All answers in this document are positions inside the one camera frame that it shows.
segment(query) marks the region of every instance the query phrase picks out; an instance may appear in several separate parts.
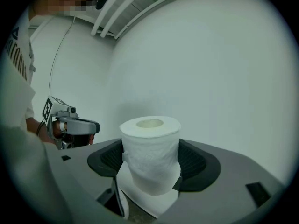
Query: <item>gray surface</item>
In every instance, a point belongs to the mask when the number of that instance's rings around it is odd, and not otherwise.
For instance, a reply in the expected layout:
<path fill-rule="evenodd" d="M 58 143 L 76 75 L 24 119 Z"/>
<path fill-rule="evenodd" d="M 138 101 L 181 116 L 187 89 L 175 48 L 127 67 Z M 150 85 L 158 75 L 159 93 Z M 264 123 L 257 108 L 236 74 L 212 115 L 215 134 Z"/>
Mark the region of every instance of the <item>gray surface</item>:
<path fill-rule="evenodd" d="M 270 195 L 283 186 L 250 158 L 210 145 L 188 141 L 213 154 L 221 164 L 218 179 L 202 192 L 180 193 L 179 199 L 158 219 L 163 223 L 226 224 L 235 222 L 256 210 L 245 185 L 261 182 Z"/>
<path fill-rule="evenodd" d="M 139 208 L 131 199 L 126 195 L 126 199 L 129 205 L 129 219 L 128 221 L 136 224 L 149 224 L 152 223 L 155 218 L 147 214 L 141 208 Z"/>
<path fill-rule="evenodd" d="M 267 214 L 277 203 L 280 199 L 281 195 L 283 194 L 283 190 L 277 192 L 275 195 L 271 197 L 268 201 L 266 201 L 262 206 L 260 206 L 256 211 L 250 213 L 249 215 L 245 216 L 244 218 L 234 222 L 234 224 L 252 224 L 252 223 L 259 223 L 259 221 Z"/>
<path fill-rule="evenodd" d="M 74 156 L 72 155 L 72 159 L 63 162 L 61 155 L 62 151 L 57 150 L 57 148 L 53 144 L 45 144 L 46 151 L 48 155 L 49 164 L 51 167 L 51 171 L 54 175 L 55 181 L 58 185 L 58 188 L 66 201 L 68 208 L 70 210 L 73 223 L 113 223 L 113 224 L 124 224 L 126 223 L 121 217 L 116 214 L 108 211 L 101 204 L 99 204 L 90 193 L 94 194 L 94 190 L 92 189 L 84 189 L 80 182 L 71 174 L 72 168 L 69 168 L 65 165 L 66 162 L 74 160 Z M 85 166 L 78 168 L 78 173 L 84 174 Z M 91 184 L 88 180 L 96 181 L 96 178 L 93 179 L 92 175 L 86 174 L 87 178 L 86 184 Z M 104 190 L 111 184 L 111 179 L 99 178 L 95 185 L 100 186 L 100 190 Z"/>
<path fill-rule="evenodd" d="M 40 139 L 19 127 L 0 126 L 0 130 L 3 161 L 23 200 L 46 222 L 72 223 L 71 210 L 51 175 L 46 150 Z M 14 197 L 10 196 L 10 202 L 19 201 Z"/>
<path fill-rule="evenodd" d="M 94 200 L 110 187 L 111 178 L 101 177 L 93 172 L 88 167 L 87 157 L 92 152 L 116 140 L 58 151 L 60 156 L 68 155 L 71 157 L 70 160 L 58 166 L 67 166 L 70 172 L 68 175 L 71 174 L 73 179 Z M 218 179 L 202 192 L 180 193 L 178 200 L 156 220 L 157 223 L 186 224 L 195 221 L 201 224 L 232 223 L 257 210 L 245 187 L 246 184 L 261 182 L 270 195 L 283 189 L 277 179 L 244 155 L 194 141 L 188 142 L 213 154 L 221 163 L 221 173 Z"/>

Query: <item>gray platform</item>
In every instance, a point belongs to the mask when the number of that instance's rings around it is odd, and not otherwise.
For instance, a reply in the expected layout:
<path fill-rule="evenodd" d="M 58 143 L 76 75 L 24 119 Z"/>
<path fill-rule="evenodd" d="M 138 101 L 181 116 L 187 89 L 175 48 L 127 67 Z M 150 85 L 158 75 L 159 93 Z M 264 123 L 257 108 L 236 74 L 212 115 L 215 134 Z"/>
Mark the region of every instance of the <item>gray platform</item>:
<path fill-rule="evenodd" d="M 120 217 L 96 202 L 111 186 L 112 178 L 99 176 L 87 164 L 87 157 L 91 153 L 116 140 L 66 150 L 56 150 L 53 145 L 46 145 L 51 170 L 76 223 L 86 222 L 87 219 L 104 223 L 123 222 Z M 181 192 L 178 200 L 155 222 L 233 223 L 247 215 L 260 213 L 258 210 L 261 208 L 256 207 L 246 184 L 261 182 L 271 196 L 283 190 L 282 184 L 275 177 L 250 158 L 210 145 L 185 141 L 213 154 L 221 164 L 221 173 L 218 179 L 202 192 Z M 61 156 L 64 155 L 70 159 L 63 161 Z"/>

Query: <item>white paper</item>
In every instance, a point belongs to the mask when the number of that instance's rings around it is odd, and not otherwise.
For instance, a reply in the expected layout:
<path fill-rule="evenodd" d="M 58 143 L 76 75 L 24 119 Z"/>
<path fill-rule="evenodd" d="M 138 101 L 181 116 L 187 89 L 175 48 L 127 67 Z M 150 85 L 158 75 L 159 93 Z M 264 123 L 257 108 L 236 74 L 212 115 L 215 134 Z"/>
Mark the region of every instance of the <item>white paper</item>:
<path fill-rule="evenodd" d="M 180 176 L 178 163 L 178 143 L 180 124 L 177 120 L 169 117 L 155 117 L 161 119 L 163 124 L 159 127 L 134 129 L 136 122 L 121 125 L 121 138 L 124 148 L 123 160 L 128 163 L 134 184 L 142 191 L 152 196 L 162 195 L 169 192 Z M 130 136 L 124 133 L 129 130 Z M 145 132 L 152 138 L 141 138 Z"/>
<path fill-rule="evenodd" d="M 121 169 L 116 176 L 118 186 L 122 191 L 134 202 L 146 211 L 151 214 L 153 217 L 158 218 L 171 205 L 178 199 L 178 191 L 170 189 L 168 193 L 159 196 L 151 196 L 138 187 L 135 186 L 133 182 L 132 175 L 128 168 L 126 162 L 122 163 Z"/>

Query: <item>person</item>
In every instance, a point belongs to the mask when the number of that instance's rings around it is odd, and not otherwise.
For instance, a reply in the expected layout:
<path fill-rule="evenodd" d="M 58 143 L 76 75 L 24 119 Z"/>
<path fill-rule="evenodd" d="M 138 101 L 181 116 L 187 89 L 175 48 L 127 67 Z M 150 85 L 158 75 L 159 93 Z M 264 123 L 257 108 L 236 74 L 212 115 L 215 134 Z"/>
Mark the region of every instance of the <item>person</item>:
<path fill-rule="evenodd" d="M 33 72 L 35 72 L 34 55 L 31 48 L 30 37 L 28 34 L 29 22 L 37 15 L 49 15 L 56 12 L 68 11 L 71 7 L 86 5 L 92 0 L 35 0 L 24 11 L 15 27 L 12 29 L 10 37 L 4 47 L 12 64 L 19 71 L 22 77 L 31 84 Z M 24 129 L 32 133 L 36 133 L 40 122 L 34 119 L 32 103 L 26 110 L 25 122 L 21 125 Z M 61 133 L 59 121 L 53 122 L 53 133 L 59 138 Z M 38 134 L 43 142 L 54 144 L 54 140 L 49 137 L 46 125 L 43 125 Z M 93 135 L 91 135 L 89 144 L 93 143 Z"/>

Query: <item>human arm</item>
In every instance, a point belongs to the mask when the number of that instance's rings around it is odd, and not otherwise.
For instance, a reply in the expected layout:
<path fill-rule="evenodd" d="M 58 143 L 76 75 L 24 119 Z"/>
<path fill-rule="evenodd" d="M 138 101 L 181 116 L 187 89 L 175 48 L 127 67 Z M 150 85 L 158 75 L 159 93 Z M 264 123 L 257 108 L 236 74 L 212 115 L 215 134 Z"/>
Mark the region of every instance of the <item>human arm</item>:
<path fill-rule="evenodd" d="M 28 118 L 28 119 L 26 119 L 26 124 L 27 124 L 27 130 L 29 132 L 32 132 L 32 133 L 36 134 L 38 126 L 40 125 L 40 122 L 38 122 L 34 118 Z M 65 130 L 67 129 L 67 124 L 66 123 L 64 124 L 64 128 L 65 128 Z M 59 127 L 59 121 L 58 120 L 53 122 L 53 133 L 54 133 L 56 138 L 59 138 L 59 134 L 61 133 L 61 130 L 60 130 L 60 127 Z M 48 135 L 47 127 L 46 127 L 45 124 L 41 127 L 38 137 L 41 139 L 42 142 L 55 144 L 54 140 L 52 138 L 50 138 L 50 136 Z M 94 135 L 91 135 L 91 137 L 88 141 L 88 144 L 93 143 L 93 138 L 94 138 Z"/>

